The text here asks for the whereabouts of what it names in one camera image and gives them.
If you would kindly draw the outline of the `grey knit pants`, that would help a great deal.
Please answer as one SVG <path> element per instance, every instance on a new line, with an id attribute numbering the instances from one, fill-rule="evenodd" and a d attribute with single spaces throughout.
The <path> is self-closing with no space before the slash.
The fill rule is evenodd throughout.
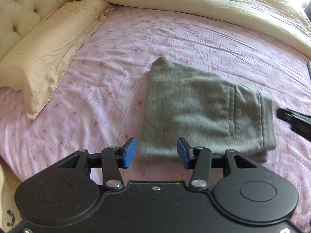
<path id="1" fill-rule="evenodd" d="M 262 91 L 161 57 L 149 73 L 137 157 L 175 160 L 179 138 L 263 163 L 276 148 L 273 101 Z"/>

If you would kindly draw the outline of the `folded grey patterned garment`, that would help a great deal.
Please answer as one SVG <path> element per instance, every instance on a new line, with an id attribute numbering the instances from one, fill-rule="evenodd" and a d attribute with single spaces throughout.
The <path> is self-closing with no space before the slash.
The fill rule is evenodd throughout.
<path id="1" fill-rule="evenodd" d="M 307 69 L 308 69 L 308 73 L 311 79 L 311 62 L 310 61 L 307 62 Z"/>

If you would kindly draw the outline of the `pink patterned bed sheet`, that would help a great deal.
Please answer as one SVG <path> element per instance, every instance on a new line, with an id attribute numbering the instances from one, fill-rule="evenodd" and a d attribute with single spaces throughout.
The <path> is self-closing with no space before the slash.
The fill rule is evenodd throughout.
<path id="1" fill-rule="evenodd" d="M 30 121 L 21 92 L 1 89 L 1 156 L 26 180 L 74 151 L 121 145 L 140 127 L 159 57 L 264 91 L 275 107 L 310 113 L 308 58 L 263 34 L 177 12 L 120 6 L 81 46 L 53 97 Z"/>

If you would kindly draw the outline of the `cream duvet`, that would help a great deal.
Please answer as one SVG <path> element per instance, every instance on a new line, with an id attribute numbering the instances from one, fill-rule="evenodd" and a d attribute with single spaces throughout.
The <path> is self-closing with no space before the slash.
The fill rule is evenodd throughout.
<path id="1" fill-rule="evenodd" d="M 105 0 L 204 16 L 255 30 L 310 57 L 310 21 L 285 0 Z"/>

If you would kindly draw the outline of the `cream pillow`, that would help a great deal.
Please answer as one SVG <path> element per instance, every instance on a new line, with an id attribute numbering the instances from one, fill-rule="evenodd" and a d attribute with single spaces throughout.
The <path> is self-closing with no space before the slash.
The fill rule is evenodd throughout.
<path id="1" fill-rule="evenodd" d="M 22 91 L 34 120 L 48 103 L 80 46 L 115 7 L 105 0 L 81 0 L 55 9 L 1 61 L 1 86 Z"/>

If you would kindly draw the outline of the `tufted cream headboard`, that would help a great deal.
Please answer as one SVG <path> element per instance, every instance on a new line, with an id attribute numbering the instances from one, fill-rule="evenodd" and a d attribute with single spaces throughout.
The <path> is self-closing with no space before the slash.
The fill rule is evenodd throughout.
<path id="1" fill-rule="evenodd" d="M 72 0 L 1 0 L 1 59 L 50 12 Z"/>

